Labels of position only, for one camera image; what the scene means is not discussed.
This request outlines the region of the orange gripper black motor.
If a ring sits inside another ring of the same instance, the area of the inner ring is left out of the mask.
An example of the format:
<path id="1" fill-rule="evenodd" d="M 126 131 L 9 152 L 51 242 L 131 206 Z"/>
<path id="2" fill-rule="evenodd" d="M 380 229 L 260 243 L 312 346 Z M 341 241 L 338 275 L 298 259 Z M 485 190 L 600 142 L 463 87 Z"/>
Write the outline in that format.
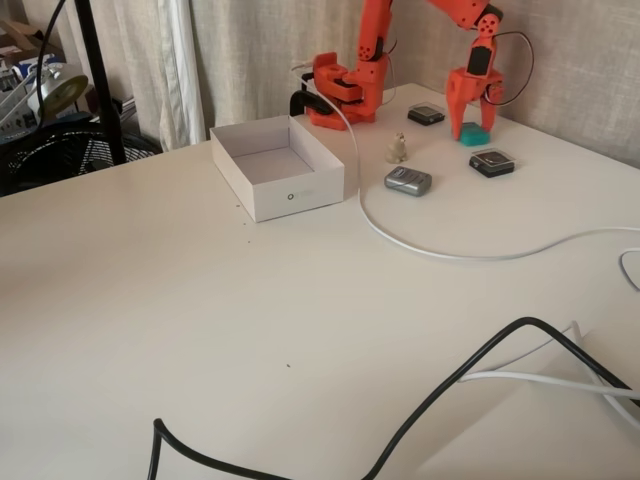
<path id="1" fill-rule="evenodd" d="M 453 138 L 458 141 L 464 114 L 471 101 L 480 100 L 481 127 L 490 133 L 496 119 L 496 106 L 503 100 L 503 75 L 494 68 L 496 47 L 471 48 L 468 63 L 452 70 L 447 84 L 448 110 Z"/>

